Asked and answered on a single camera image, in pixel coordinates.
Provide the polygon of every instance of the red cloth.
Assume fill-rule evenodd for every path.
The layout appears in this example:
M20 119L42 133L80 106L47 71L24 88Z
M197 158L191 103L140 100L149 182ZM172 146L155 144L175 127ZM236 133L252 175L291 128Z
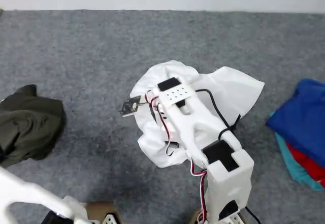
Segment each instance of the red cloth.
M304 153L293 148L289 142L286 144L295 160L306 170L308 175L325 187L325 169Z

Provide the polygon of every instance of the cable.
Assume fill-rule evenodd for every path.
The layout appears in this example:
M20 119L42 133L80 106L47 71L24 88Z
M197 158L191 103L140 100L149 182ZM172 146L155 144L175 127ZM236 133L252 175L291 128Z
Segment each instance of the cable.
M204 174L201 177L201 182L200 182L200 194L201 194L201 205L202 205L202 212L203 212L203 223L207 219L207 208L205 205L205 198L204 198L204 178L207 175L207 172L205 171Z
M202 172L199 172L199 173L195 173L194 172L194 163L193 163L192 158L191 158L190 162L191 162L191 167L189 169L189 172L191 173L192 176L194 176L194 177L198 177L198 176L201 177L201 176L203 176L204 173L207 172L207 171L202 171Z
M158 105L157 105L157 111L158 111L159 117L160 117L160 119L161 119L161 122L162 122L162 124L164 125L164 128L165 128L166 133L167 133L167 137L168 137L168 144L167 144L166 149L165 149L165 154L168 155L168 156L171 156L171 155L174 153L174 152L172 152L172 153L168 154L168 149L169 149L169 146L171 145L171 135L170 135L170 132L169 132L169 130L168 130L167 124L165 123L165 120L164 120L164 118L163 118L163 115L162 115L161 112L160 112L159 104L160 104L160 103L158 103Z
M215 111L217 112L217 114L219 115L219 117L221 118L221 120L223 121L223 123L225 124L225 126L226 127L230 127L229 124L228 124L228 122L226 121L226 119L223 117L222 113L219 111L219 109L218 109L218 107L217 107L217 105L215 103L215 100L213 98L212 92L210 90L206 89L206 88L195 90L195 92L202 92L202 91L207 92L209 94L210 99L211 99L211 102L212 102L212 105L213 105Z
M200 200L201 200L201 209L202 209L202 221L203 222L199 222L198 223L204 223L204 221L207 219L207 209L206 209L206 205L205 205L205 198L204 198L204 178L205 176L207 175L207 170L204 170L202 172L199 172L199 173L195 173L194 172L194 163L193 163L193 159L191 158L190 159L190 162L191 162L191 166L190 166L190 173L192 176L199 176L201 177L201 180L200 180Z
M241 118L241 115L238 115L235 123L233 125L229 125L227 120L224 118L224 116L222 115L222 113L219 111L216 103L215 103L215 100L213 98L213 94L210 90L206 89L206 88L203 88L203 89L197 89L195 90L196 92L207 92L210 96L210 99L211 99L211 102L212 102L212 105L215 109L215 111L217 112L218 116L221 118L221 120L223 121L223 123L225 124L226 128L224 130L222 130L220 133L219 133L219 136L218 136L218 139L221 140L221 136L223 133L227 132L227 131L231 131L234 135L235 135L235 129L236 129L236 126L237 126L237 123L239 122L240 118Z
M262 224L261 221L259 220L259 218L246 206L245 209L247 210L247 212L254 217L254 219L257 221L258 224Z

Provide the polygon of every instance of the dark green cloth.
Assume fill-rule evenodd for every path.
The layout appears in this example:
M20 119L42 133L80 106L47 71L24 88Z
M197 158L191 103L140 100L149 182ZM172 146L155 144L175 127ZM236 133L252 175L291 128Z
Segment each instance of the dark green cloth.
M26 85L0 103L0 166L44 159L64 127L62 101L37 96Z

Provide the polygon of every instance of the black wire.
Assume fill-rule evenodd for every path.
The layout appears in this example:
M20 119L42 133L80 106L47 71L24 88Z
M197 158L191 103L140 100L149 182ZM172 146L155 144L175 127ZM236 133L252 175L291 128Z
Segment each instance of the black wire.
M198 89L198 90L195 90L195 92L201 92L201 91L204 91L204 92L207 92L210 96L210 99L211 99L211 102L213 104L213 107L215 109L215 111L218 113L218 115L220 116L221 120L223 121L223 123L225 124L226 127L230 127L228 122L226 121L226 119L223 117L222 113L219 111L215 101L214 101L214 98L213 98L213 95L212 95L212 92L206 88L202 88L202 89Z
M210 90L206 89L206 88L197 89L197 90L195 90L195 91L196 91L196 92L204 91L204 92L207 92L207 93L209 94L210 99L211 99L211 102L212 102L212 105L213 105L215 111L217 112L217 114L219 115L219 117L221 118L221 120L223 121L223 123L224 123L225 126L226 126L226 128L225 128L224 130L222 130L222 131L219 133L218 139L220 140L222 134L225 133L225 132L227 132L227 131L231 131L231 132L235 135L235 137L236 137L236 134L235 134L234 131L235 131L235 129L236 129L236 125L237 125L238 121L239 121L240 118L241 118L241 115L238 115L238 117L237 117L235 123L234 123L233 125L230 126L230 125L228 124L227 120L226 120L226 119L224 118L224 116L222 115L222 113L219 111L219 109L218 109L218 107L217 107L217 105L216 105L216 103L215 103L215 100L214 100L214 97L213 97L212 92L211 92Z
M262 224L262 222L259 220L259 218L246 206L245 209L247 212L254 217L254 219L257 221L258 224Z

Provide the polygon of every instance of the red wire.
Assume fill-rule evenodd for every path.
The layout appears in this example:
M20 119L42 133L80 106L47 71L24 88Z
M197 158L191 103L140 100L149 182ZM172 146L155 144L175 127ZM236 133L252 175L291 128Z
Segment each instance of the red wire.
M201 201L202 201L202 209L203 209L203 221L207 219L207 208L205 205L205 198L204 198L204 178L207 175L207 172L205 171L203 176L201 177L200 182L200 189L201 189Z
M203 172L199 172L199 173L195 173L194 172L194 163L193 160L191 158L191 167L190 167L190 172L193 176L201 176L201 180L200 180L200 199L201 199L201 207L202 207L202 214L203 214L203 222L207 219L207 208L206 208L206 204L205 204L205 198L204 198L204 178L207 175L207 171L203 171Z
M171 135L170 135L170 133L169 133L169 130L168 130L168 127L167 127L167 125L166 125L166 123L165 123L165 120L164 120L164 118L163 118L161 112L159 111L159 107L158 107L158 106L159 106L159 103L158 103L158 105L157 105L157 111L158 111L159 117L160 117L160 119L161 119L161 122L162 122L162 124L164 125L164 128L165 128L165 130L166 130L167 137L168 137L168 142L170 142Z
M158 98L158 96L155 96L155 97L153 97L153 98L151 99L151 101L150 101L150 107L151 107L151 108L152 108L152 107L158 108L158 106L153 106L153 105L152 105L152 102L153 102L156 98Z

